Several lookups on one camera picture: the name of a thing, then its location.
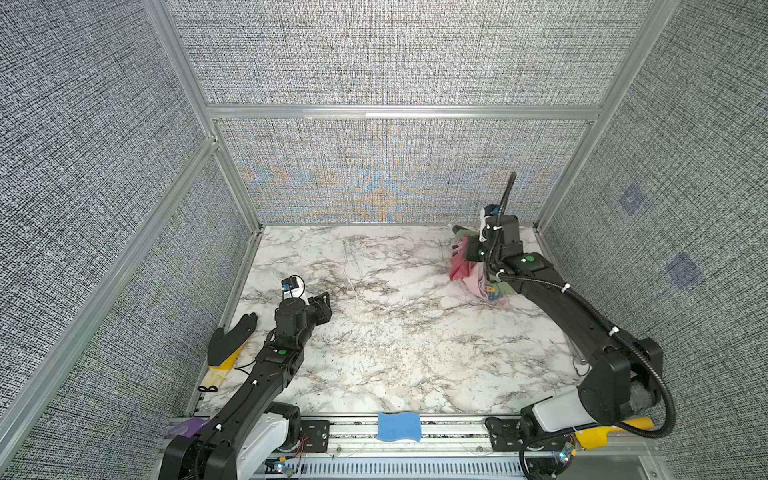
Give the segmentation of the dark pink ribbed cloth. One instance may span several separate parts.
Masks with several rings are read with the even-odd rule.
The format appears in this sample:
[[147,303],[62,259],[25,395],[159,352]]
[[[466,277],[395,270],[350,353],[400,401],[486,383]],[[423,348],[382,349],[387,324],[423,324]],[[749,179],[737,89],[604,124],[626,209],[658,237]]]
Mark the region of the dark pink ribbed cloth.
[[451,257],[449,261],[449,279],[451,281],[463,281],[472,277],[481,267],[479,262],[466,259],[467,248],[472,237],[462,237],[451,245]]

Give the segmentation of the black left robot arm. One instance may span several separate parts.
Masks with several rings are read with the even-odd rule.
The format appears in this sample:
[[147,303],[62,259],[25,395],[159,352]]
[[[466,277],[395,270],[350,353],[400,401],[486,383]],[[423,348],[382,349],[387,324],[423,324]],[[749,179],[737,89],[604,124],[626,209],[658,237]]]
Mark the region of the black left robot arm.
[[275,310],[275,333],[265,340],[248,377],[197,433],[170,441],[159,477],[236,479],[237,457],[248,434],[297,374],[315,327],[331,318],[328,292],[308,299],[283,299]]

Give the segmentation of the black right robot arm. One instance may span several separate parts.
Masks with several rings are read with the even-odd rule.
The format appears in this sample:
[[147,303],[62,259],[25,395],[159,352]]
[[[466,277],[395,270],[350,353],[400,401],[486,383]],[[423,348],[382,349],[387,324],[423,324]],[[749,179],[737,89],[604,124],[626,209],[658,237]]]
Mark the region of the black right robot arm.
[[624,427],[630,417],[662,404],[665,422],[656,430],[629,432],[662,438],[676,423],[672,394],[662,375],[663,351],[650,338],[637,339],[608,320],[577,293],[538,252],[527,252],[514,215],[492,212],[483,219],[468,258],[478,260],[490,281],[509,285],[538,306],[584,354],[590,367],[572,391],[535,402],[520,414],[525,445],[589,427]]

